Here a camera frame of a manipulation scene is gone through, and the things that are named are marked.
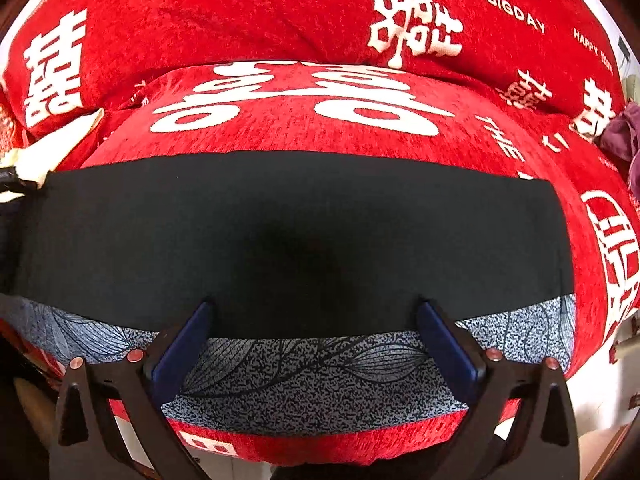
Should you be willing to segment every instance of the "purple fabric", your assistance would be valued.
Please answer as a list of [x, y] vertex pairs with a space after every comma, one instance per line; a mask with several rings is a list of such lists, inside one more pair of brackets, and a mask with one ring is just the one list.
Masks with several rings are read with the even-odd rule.
[[600, 138], [600, 148], [622, 160], [629, 166], [628, 186], [634, 196], [640, 200], [640, 106], [634, 102], [607, 125]]

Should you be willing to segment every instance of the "red bedding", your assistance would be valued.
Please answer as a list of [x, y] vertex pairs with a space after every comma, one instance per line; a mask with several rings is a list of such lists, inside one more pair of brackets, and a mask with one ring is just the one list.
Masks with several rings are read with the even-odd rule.
[[[613, 60], [581, 0], [43, 0], [4, 79], [37, 137], [105, 108], [59, 170], [311, 150], [551, 181], [574, 259], [571, 376], [638, 300], [637, 211], [585, 140], [622, 110]], [[249, 460], [370, 463], [441, 442], [462, 416], [303, 438], [172, 424]]]

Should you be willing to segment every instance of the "gray patterned fabric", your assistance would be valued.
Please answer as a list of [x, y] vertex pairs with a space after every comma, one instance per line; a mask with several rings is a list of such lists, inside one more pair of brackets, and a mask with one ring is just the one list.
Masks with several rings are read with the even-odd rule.
[[[155, 333], [106, 325], [22, 298], [0, 317], [63, 364], [110, 362]], [[512, 360], [570, 365], [575, 295], [458, 323]], [[322, 339], [209, 339], [168, 417], [233, 433], [315, 436], [376, 430], [445, 415], [452, 397], [416, 332]]]

